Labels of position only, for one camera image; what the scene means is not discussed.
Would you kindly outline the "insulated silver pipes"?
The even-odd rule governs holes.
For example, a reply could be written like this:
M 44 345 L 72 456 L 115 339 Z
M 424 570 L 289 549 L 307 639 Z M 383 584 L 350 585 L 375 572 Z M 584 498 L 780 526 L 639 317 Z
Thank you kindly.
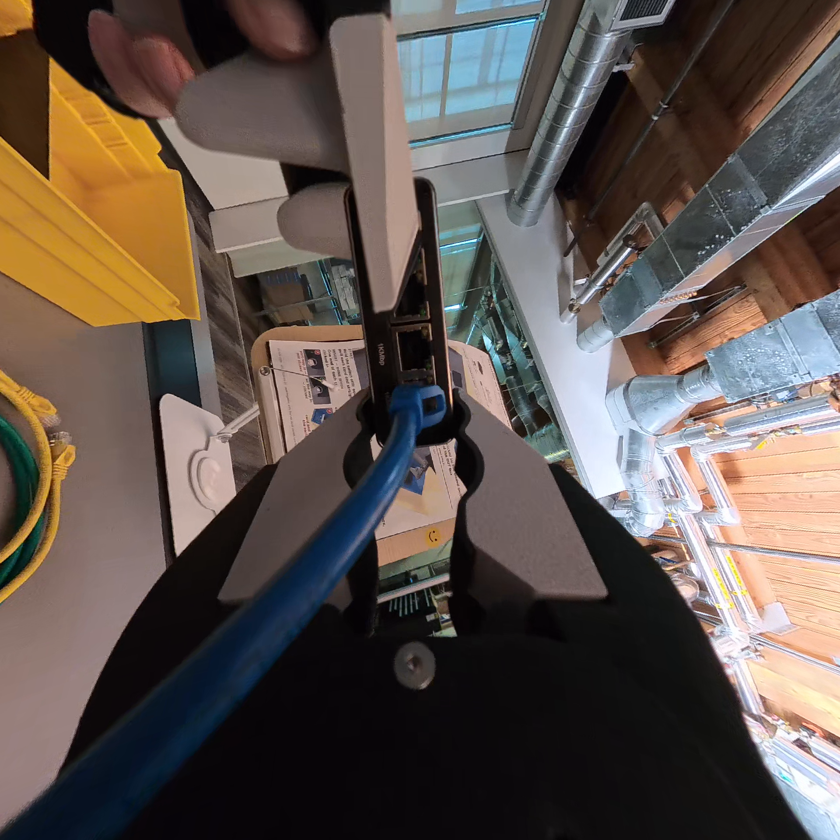
M 811 838 L 838 838 L 838 392 L 689 416 L 706 365 L 607 398 L 625 491 L 605 501 L 700 619 L 761 757 Z

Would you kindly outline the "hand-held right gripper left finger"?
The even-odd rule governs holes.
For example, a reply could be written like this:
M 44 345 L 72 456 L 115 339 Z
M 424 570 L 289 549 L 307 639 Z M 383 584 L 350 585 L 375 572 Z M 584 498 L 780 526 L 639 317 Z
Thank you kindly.
M 354 396 L 276 463 L 265 495 L 222 584 L 221 606 L 247 604 L 286 572 L 373 463 L 369 398 Z

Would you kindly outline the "printed instruction sheet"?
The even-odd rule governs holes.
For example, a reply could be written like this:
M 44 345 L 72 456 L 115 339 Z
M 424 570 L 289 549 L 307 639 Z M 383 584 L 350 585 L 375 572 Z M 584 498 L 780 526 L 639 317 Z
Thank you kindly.
M 361 339 L 316 343 L 271 340 L 276 416 L 285 450 L 299 444 L 357 392 L 369 386 Z M 512 430 L 489 354 L 466 343 L 448 344 L 453 390 L 463 392 Z M 455 519 L 465 487 L 455 473 L 456 443 L 417 446 L 401 489 L 375 532 L 377 541 L 421 531 L 429 547 L 448 540 L 443 523 Z

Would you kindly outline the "tan backing board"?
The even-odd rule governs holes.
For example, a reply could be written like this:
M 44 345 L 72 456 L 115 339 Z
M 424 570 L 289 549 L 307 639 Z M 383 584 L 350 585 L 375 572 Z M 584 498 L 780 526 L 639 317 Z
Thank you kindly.
M 276 396 L 275 381 L 273 374 L 270 372 L 270 362 L 267 351 L 267 344 L 271 340 L 313 340 L 316 343 L 362 340 L 362 329 L 361 327 L 352 326 L 295 326 L 269 329 L 258 336 L 251 350 L 251 363 L 253 372 L 255 373 L 255 381 L 259 386 L 259 401 L 262 406 L 262 417 L 260 419 L 260 423 L 264 432 L 267 458 L 271 462 L 276 462 L 288 451 L 285 450 L 282 430 L 280 428 L 277 415 L 275 414 L 277 410 L 274 401 Z M 444 536 L 447 537 L 448 540 L 440 544 L 435 544 L 433 547 L 429 547 L 425 543 L 421 531 L 410 532 L 402 535 L 400 538 L 388 539 L 382 542 L 376 540 L 377 550 L 379 553 L 379 565 L 403 560 L 404 558 L 426 550 L 439 549 L 443 547 L 446 542 L 451 540 L 454 530 L 455 519 L 443 523 Z

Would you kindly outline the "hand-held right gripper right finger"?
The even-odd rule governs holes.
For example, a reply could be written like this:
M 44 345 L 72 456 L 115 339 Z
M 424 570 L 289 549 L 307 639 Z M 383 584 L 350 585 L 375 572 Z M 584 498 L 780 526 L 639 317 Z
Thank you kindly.
M 540 604 L 607 597 L 544 458 L 467 395 L 455 395 L 458 503 L 449 611 L 458 637 L 523 632 Z

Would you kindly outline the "yellow plastic bin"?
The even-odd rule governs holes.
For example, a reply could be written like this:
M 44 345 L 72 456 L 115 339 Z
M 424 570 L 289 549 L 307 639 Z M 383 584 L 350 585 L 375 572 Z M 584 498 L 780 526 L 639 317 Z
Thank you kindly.
M 2 1 L 2 37 L 33 29 L 49 58 L 49 179 L 1 139 L 2 273 L 95 326 L 197 320 L 181 175 L 90 66 L 88 11 Z

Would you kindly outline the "person's left hand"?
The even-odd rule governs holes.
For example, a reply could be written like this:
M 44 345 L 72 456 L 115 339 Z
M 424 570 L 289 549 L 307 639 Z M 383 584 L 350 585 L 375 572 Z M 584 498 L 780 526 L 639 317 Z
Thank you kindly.
M 189 7 L 204 23 L 221 12 L 223 23 L 269 60 L 302 60 L 319 47 L 298 2 L 112 2 L 110 12 L 91 10 L 93 59 L 116 98 L 143 118 L 170 118 L 185 85 L 207 68 L 187 23 Z

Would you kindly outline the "dark desk mat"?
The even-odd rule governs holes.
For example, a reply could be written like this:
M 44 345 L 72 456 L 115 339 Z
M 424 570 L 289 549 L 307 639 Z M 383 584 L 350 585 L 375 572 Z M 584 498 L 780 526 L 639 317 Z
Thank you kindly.
M 201 407 L 192 323 L 188 320 L 147 322 L 142 325 L 142 335 L 152 407 L 158 407 L 165 394 Z

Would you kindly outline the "silver air duct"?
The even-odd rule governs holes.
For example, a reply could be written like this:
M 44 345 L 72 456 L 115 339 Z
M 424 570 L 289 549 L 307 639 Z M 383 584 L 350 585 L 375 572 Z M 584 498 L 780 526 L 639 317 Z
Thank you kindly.
M 534 135 L 508 218 L 520 228 L 537 224 L 627 42 L 618 27 L 623 3 L 583 5 Z

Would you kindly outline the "black ethernet switch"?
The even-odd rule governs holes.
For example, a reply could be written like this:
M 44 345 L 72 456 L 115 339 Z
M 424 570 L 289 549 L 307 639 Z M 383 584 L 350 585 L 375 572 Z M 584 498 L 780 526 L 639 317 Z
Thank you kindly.
M 383 444 L 390 433 L 389 409 L 397 386 L 437 385 L 444 393 L 444 416 L 416 439 L 419 446 L 433 446 L 446 444 L 455 436 L 453 388 L 438 248 L 437 196 L 433 184 L 423 177 L 414 178 L 414 189 L 419 230 L 401 275 L 395 307 L 384 312 L 373 309 L 371 262 L 364 253 L 352 190 L 347 192 L 344 205 L 360 295 L 374 434 Z

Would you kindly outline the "black bin divider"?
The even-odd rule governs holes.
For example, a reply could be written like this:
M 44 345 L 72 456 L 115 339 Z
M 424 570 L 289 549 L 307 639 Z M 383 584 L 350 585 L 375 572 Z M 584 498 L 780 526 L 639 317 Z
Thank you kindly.
M 1 136 L 49 179 L 49 58 L 31 28 L 1 38 Z

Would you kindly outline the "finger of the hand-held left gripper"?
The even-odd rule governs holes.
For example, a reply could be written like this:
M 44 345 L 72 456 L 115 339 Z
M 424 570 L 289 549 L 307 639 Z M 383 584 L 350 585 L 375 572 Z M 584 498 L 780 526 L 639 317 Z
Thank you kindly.
M 396 32 L 385 14 L 340 17 L 330 49 L 371 304 L 388 312 L 419 231 Z

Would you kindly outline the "large window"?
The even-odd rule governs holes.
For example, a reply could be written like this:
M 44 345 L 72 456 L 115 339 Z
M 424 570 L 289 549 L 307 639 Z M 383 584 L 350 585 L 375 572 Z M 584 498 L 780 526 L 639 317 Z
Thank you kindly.
M 415 148 L 512 126 L 545 1 L 394 1 Z

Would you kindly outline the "rectangular metal duct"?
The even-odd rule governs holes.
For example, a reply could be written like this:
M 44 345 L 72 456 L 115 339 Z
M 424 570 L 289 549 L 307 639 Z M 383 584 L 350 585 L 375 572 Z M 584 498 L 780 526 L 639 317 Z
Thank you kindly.
M 580 331 L 592 354 L 644 332 L 839 183 L 839 37 L 618 277 Z

